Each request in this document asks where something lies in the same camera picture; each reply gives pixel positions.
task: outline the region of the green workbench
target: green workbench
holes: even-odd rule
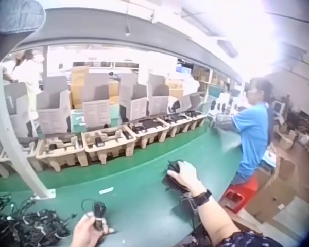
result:
[[[197,128],[168,138],[164,143],[149,145],[145,150],[137,150],[133,157],[112,160],[105,166],[66,169],[67,172],[77,169],[75,178],[83,177],[87,172],[82,171],[88,169],[92,178],[98,176],[98,179],[88,178],[85,179],[87,182],[57,187],[55,199],[39,201],[32,210],[51,208],[64,218],[77,212],[77,218],[70,223],[72,229],[83,214],[83,199],[103,201],[108,209],[106,218],[117,233],[107,236],[101,246],[173,246],[192,231],[190,219],[177,213],[177,193],[165,191],[161,183],[167,161],[177,159],[191,162],[197,168],[199,178],[218,200],[238,168],[241,151],[234,149],[222,153],[218,136],[206,127]],[[59,178],[61,174],[64,170],[56,175]],[[99,194],[111,187],[111,192]],[[30,191],[14,192],[13,201],[20,203],[31,195]],[[90,209],[90,204],[85,203],[85,206]],[[71,237],[62,240],[60,245],[69,246],[70,241]]]

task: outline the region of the hand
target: hand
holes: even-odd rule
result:
[[[167,174],[174,178],[180,185],[187,187],[193,196],[206,191],[202,183],[198,180],[196,168],[187,161],[178,161],[180,173],[168,170]]]
[[[82,216],[73,231],[71,247],[95,247],[98,240],[107,234],[113,233],[103,218],[103,231],[94,228],[95,217],[93,212]]]

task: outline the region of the white coat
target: white coat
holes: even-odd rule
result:
[[[24,60],[14,69],[12,77],[14,80],[26,84],[29,109],[31,112],[35,112],[37,109],[37,94],[41,91],[39,89],[39,65],[32,59]]]

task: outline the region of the white pipe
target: white pipe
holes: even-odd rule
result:
[[[10,160],[13,161],[14,169],[20,174],[24,182],[39,198],[46,198],[49,196],[49,192],[22,152],[21,145],[12,128],[6,105],[2,69],[2,66],[0,66],[0,142]]]

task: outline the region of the wall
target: wall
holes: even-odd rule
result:
[[[293,109],[309,114],[309,81],[288,71],[265,76],[274,86],[274,96],[280,98],[290,94]]]

